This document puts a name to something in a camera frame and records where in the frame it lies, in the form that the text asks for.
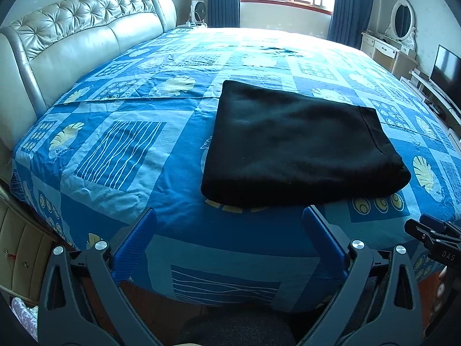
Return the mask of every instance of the red window sill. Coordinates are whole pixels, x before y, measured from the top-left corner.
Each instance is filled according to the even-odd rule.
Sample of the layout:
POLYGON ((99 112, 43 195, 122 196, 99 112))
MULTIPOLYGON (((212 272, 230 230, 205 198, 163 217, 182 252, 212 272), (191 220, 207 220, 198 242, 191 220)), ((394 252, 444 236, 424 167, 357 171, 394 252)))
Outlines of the red window sill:
POLYGON ((300 9, 317 11, 319 13, 328 14, 329 16, 333 15, 333 12, 330 12, 325 9, 321 9, 319 7, 307 5, 304 3, 284 1, 284 0, 240 0, 240 2, 241 3, 270 3, 274 5, 285 5, 285 6, 299 7, 300 9))

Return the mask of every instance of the headboard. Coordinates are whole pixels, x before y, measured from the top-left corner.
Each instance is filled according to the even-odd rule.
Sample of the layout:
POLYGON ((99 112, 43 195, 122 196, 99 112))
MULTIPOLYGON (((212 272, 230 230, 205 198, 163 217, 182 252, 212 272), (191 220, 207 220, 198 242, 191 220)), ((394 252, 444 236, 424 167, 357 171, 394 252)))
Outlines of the headboard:
POLYGON ((172 0, 63 0, 0 27, 0 178, 11 151, 82 76, 176 27, 172 0))

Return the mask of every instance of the tv stand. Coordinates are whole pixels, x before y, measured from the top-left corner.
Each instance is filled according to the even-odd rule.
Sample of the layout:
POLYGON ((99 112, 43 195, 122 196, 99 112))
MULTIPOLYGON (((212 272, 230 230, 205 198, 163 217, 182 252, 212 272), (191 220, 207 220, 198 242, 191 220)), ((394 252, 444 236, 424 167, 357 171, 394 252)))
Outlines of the tv stand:
POLYGON ((450 98, 440 90, 430 80, 420 77, 414 71, 410 75, 418 80, 418 84, 413 85, 407 78, 400 78, 400 81, 423 103, 429 106, 433 115, 441 122, 453 146, 457 149, 461 157, 461 110, 450 98))

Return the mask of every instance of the blue gripper pad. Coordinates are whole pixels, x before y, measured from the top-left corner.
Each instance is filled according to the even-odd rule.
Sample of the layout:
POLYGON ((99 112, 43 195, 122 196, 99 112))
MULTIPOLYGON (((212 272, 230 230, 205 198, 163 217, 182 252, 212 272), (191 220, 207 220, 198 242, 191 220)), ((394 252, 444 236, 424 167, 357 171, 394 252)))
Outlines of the blue gripper pad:
POLYGON ((112 257, 112 278, 118 285, 130 278, 157 230, 157 215, 144 210, 112 257))
POLYGON ((341 284, 344 283, 349 268, 349 257, 328 227, 310 207, 303 212, 303 226, 331 277, 339 280, 341 284))
POLYGON ((445 225, 442 221, 435 219, 432 216, 422 214, 420 216, 420 223, 433 229, 437 233, 445 233, 445 225))

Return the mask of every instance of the dressing table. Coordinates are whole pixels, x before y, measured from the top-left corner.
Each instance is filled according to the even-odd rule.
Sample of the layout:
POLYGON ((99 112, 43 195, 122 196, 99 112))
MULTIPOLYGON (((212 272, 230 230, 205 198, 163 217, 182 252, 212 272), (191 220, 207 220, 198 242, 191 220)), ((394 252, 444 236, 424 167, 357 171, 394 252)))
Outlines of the dressing table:
POLYGON ((398 0, 386 34, 362 32, 360 50, 387 69, 397 79, 410 78, 416 62, 416 32, 413 8, 407 0, 398 0))

